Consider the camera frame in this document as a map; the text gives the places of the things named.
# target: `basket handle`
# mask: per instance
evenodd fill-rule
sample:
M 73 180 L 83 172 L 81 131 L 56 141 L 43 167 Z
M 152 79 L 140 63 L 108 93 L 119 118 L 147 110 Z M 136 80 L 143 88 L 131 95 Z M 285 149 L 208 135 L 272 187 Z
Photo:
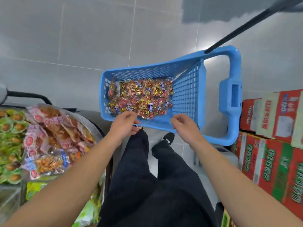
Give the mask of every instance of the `basket handle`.
M 230 62 L 229 78 L 222 80 L 219 87 L 219 111 L 229 118 L 228 131 L 225 137 L 204 137 L 210 143 L 229 146 L 237 140 L 239 135 L 239 119 L 242 109 L 241 55 L 235 47 L 224 46 L 204 54 L 203 58 L 208 59 L 219 55 L 229 56 Z

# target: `forearm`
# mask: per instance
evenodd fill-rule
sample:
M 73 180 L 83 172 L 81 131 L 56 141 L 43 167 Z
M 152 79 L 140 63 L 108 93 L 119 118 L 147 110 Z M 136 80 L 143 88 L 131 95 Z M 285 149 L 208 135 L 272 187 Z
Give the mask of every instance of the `forearm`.
M 255 185 L 206 140 L 191 147 L 237 226 L 302 226 L 299 218 Z
M 106 136 L 63 175 L 22 206 L 4 226 L 71 226 L 119 143 Z

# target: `blue plastic basket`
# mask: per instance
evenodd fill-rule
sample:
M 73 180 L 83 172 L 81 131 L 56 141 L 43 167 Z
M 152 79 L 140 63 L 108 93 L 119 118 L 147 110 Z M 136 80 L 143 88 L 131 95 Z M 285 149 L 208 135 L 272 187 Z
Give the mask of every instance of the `blue plastic basket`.
M 229 78 L 222 80 L 219 88 L 219 111 L 229 117 L 229 127 L 225 137 L 204 137 L 210 143 L 225 146 L 232 145 L 239 134 L 239 118 L 242 108 L 241 55 L 233 46 L 219 47 L 208 54 L 204 54 L 204 50 L 198 51 L 160 64 L 104 71 L 100 81 L 102 118 L 109 121 L 115 119 L 108 108 L 107 98 L 108 86 L 113 76 L 115 80 L 137 80 L 176 77 L 181 74 L 173 82 L 173 107 L 169 109 L 168 114 L 155 116 L 151 120 L 139 119 L 140 123 L 145 127 L 176 133 L 176 130 L 172 128 L 170 118 L 175 114 L 185 113 L 202 129 L 204 126 L 206 89 L 206 68 L 203 61 L 219 55 L 227 55 L 230 60 Z

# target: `leg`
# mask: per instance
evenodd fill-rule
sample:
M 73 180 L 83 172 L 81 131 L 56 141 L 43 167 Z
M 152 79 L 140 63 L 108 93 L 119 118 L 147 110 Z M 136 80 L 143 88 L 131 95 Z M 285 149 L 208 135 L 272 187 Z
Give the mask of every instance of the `leg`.
M 129 138 L 121 161 L 111 179 L 109 191 L 150 174 L 147 162 L 148 155 L 148 136 L 145 131 L 140 130 Z
M 198 174 L 169 146 L 168 141 L 160 141 L 151 150 L 153 156 L 158 159 L 158 180 L 191 194 L 213 223 L 217 223 L 214 209 Z

